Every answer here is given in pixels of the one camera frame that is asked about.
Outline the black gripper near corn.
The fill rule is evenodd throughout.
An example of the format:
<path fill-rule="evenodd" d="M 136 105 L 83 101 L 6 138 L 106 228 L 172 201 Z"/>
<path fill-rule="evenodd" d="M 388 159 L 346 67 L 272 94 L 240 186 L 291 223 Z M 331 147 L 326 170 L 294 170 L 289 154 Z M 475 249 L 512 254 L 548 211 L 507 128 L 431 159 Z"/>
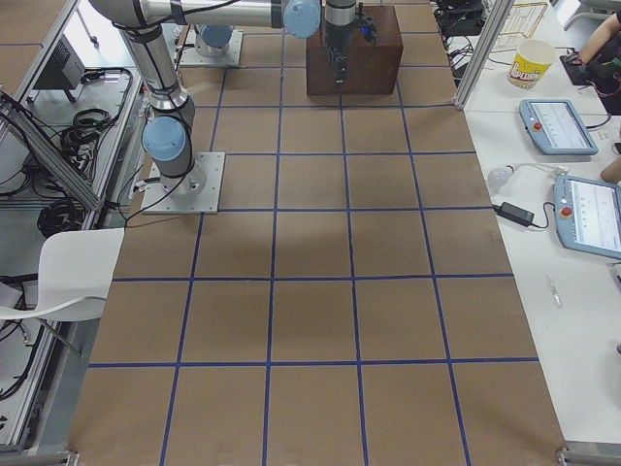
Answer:
<path fill-rule="evenodd" d="M 337 25 L 329 21 L 324 23 L 323 39 L 328 59 L 334 61 L 335 85 L 343 84 L 347 75 L 348 47 L 353 33 L 358 29 L 359 22 L 353 21 L 346 25 Z"/>

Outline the grey robot arm near corn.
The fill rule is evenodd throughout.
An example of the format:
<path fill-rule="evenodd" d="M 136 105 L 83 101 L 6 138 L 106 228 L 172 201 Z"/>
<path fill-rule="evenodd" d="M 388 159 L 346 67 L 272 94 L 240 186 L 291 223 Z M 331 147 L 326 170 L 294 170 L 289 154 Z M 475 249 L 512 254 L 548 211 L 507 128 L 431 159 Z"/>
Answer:
<path fill-rule="evenodd" d="M 337 56 L 360 27 L 360 8 L 354 1 L 93 1 L 91 6 L 122 32 L 154 93 L 179 86 L 162 37 L 164 23 L 270 27 L 300 39 L 323 27 L 326 44 Z"/>

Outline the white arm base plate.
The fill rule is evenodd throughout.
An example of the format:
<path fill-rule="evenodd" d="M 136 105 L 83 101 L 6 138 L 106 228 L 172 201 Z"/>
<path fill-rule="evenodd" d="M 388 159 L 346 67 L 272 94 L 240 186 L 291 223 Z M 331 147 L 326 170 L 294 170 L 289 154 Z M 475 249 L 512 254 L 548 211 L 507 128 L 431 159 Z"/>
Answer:
<path fill-rule="evenodd" d="M 149 176 L 157 178 L 148 183 L 141 208 L 146 215 L 216 214 L 225 165 L 223 151 L 194 153 L 194 167 L 182 182 L 164 178 L 152 163 Z"/>

